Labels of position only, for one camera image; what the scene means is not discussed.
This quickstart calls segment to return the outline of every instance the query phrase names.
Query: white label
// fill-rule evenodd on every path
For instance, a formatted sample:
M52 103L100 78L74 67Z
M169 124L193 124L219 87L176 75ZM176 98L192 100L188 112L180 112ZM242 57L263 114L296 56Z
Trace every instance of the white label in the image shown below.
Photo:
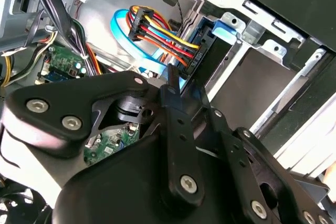
M108 153L108 154L112 154L113 149L110 148L110 147L105 147L104 151L105 151L106 153Z

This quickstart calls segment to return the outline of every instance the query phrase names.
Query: screw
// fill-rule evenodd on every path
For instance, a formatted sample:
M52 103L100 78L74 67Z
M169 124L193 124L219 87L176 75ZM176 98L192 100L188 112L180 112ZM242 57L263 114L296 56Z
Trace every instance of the screw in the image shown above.
M79 130L82 127L82 122L75 116L66 116L62 120L62 124L65 128L71 131Z
M35 113L46 112L49 108L48 103L40 99L33 99L27 102L27 108Z
M267 218L267 213L265 208L258 201L254 200L251 203L253 212L260 218L265 220Z
M168 90L169 90L169 92L171 92L172 94L176 94L175 89L173 89L173 88L171 88L171 87L168 87Z
M303 216L309 224L315 224L315 220L313 219L310 213L308 213L307 211L304 211Z
M322 54L321 53L317 53L316 55L315 55L315 58L316 59L319 59L319 58L321 58L322 57Z
M328 222L326 221L326 219L324 219L322 216L319 215L319 220L322 224L328 224Z
M143 84L143 81L140 78L134 78L135 82L138 84Z
M222 117L222 114L219 110L215 110L215 114L216 114L216 116L218 116L220 118Z
M196 181L188 175L182 176L181 186L190 194L194 194L197 191Z
M251 134L250 134L248 131L243 131L243 134L244 134L246 137L251 137Z

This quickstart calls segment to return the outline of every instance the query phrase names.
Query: capacitor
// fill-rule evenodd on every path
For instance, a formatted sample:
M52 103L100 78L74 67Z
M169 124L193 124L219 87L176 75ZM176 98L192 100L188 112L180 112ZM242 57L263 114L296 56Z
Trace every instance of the capacitor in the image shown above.
M80 69L81 67L82 67L81 63L78 62L75 64L75 68Z
M134 135L135 135L135 131L130 130L130 131L128 132L128 136L134 136Z
M120 145L121 139L118 139L115 143L115 146L118 147Z

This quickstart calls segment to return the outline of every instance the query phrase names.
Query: fan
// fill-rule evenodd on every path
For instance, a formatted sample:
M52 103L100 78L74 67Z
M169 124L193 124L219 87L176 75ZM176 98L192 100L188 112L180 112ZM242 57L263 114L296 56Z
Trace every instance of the fan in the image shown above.
M0 224L50 223L51 208L38 192L10 179L2 182Z

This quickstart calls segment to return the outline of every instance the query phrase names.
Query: motherboard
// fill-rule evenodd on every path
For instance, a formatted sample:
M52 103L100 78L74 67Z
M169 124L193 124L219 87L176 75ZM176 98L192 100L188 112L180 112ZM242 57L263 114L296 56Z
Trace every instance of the motherboard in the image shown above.
M35 84L65 81L86 75L85 63L79 55L66 47L53 45L46 52Z
M35 84L66 81L87 76L83 59L70 49L49 47ZM135 143L139 139L139 125L127 123L121 129L107 130L89 139L84 149L84 161L93 165Z
M107 130L92 137L85 145L84 161L93 165L104 158L135 143L139 139L139 125L129 123L117 130Z

